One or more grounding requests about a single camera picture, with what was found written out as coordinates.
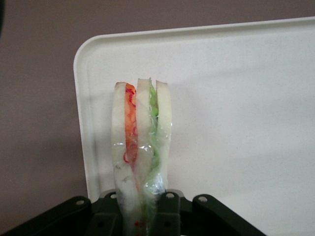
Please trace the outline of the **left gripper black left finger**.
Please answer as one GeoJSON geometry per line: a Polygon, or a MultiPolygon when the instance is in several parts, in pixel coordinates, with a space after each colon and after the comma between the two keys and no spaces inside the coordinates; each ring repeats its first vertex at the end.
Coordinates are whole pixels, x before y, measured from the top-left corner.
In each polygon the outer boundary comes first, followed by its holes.
{"type": "Polygon", "coordinates": [[[4,236],[122,236],[123,219],[116,192],[107,190],[96,202],[73,197],[9,230],[4,236]]]}

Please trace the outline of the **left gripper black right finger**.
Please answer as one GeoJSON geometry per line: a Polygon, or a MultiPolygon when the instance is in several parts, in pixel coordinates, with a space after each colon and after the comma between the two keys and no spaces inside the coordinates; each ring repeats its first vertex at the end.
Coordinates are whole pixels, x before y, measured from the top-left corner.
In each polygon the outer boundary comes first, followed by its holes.
{"type": "Polygon", "coordinates": [[[179,190],[164,192],[152,223],[154,236],[263,236],[265,233],[211,195],[189,201],[179,190]]]}

